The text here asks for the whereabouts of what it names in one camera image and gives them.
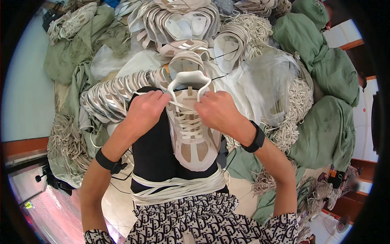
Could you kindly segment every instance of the monogram print shirt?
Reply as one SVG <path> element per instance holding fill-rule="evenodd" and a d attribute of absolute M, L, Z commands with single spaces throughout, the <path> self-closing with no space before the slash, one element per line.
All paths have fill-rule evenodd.
<path fill-rule="evenodd" d="M 234 214 L 235 196 L 210 193 L 168 203 L 137 206 L 138 220 L 125 244 L 295 244 L 298 243 L 296 213 L 270 219 L 266 226 L 251 218 Z M 89 230 L 85 243 L 115 243 L 107 232 Z"/>

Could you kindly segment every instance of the person's right hand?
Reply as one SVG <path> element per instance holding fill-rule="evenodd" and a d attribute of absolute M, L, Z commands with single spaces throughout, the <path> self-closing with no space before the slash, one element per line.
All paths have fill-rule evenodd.
<path fill-rule="evenodd" d="M 240 114 L 229 93 L 206 92 L 200 101 L 194 104 L 194 108 L 205 126 L 233 137 L 244 146 L 252 144 L 256 128 Z"/>
<path fill-rule="evenodd" d="M 169 101 L 170 95 L 163 94 L 162 91 L 149 91 L 139 95 L 131 102 L 129 112 L 121 125 L 141 137 L 157 124 Z"/>

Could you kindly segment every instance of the wrist strap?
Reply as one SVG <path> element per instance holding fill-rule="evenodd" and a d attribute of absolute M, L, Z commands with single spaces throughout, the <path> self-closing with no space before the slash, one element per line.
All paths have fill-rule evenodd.
<path fill-rule="evenodd" d="M 257 151 L 259 148 L 263 146 L 265 135 L 264 132 L 260 129 L 260 127 L 252 120 L 250 120 L 252 125 L 256 128 L 256 135 L 255 138 L 253 139 L 253 142 L 250 146 L 246 147 L 242 145 L 243 149 L 249 153 L 254 153 Z"/>
<path fill-rule="evenodd" d="M 122 164 L 122 158 L 118 162 L 112 162 L 101 152 L 101 148 L 95 155 L 96 161 L 105 169 L 108 169 L 112 175 L 119 173 L 127 166 L 127 163 Z"/>

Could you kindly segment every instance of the sneaker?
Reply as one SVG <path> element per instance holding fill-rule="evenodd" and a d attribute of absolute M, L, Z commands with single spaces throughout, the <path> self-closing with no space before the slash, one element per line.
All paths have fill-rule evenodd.
<path fill-rule="evenodd" d="M 95 16 L 95 12 L 86 11 L 72 14 L 72 17 L 68 19 L 60 29 L 61 38 L 66 38 L 68 41 L 72 40 L 81 28 L 88 23 Z"/>
<path fill-rule="evenodd" d="M 205 171 L 214 162 L 221 145 L 221 133 L 202 124 L 195 102 L 207 91 L 215 91 L 201 71 L 180 72 L 167 89 L 172 101 L 166 106 L 172 147 L 176 159 L 191 171 Z"/>

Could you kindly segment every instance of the black pants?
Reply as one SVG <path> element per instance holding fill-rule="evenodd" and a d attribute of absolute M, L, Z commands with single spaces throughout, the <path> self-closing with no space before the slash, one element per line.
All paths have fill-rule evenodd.
<path fill-rule="evenodd" d="M 156 90 L 160 89 L 143 87 L 137 92 L 147 93 L 148 91 Z M 168 115 L 165 109 L 161 113 L 159 122 L 132 145 L 132 150 L 134 157 L 133 173 L 151 182 L 163 182 L 175 177 L 186 180 L 207 178 L 218 169 L 216 161 L 206 171 L 202 172 L 191 171 L 179 163 L 173 154 Z M 139 193 L 150 188 L 139 184 L 135 180 L 131 181 L 131 190 L 134 193 Z M 229 190 L 225 186 L 217 192 L 229 193 Z"/>
<path fill-rule="evenodd" d="M 344 176 L 345 172 L 337 171 L 335 177 L 329 176 L 328 183 L 332 183 L 333 188 L 338 189 L 344 181 Z"/>

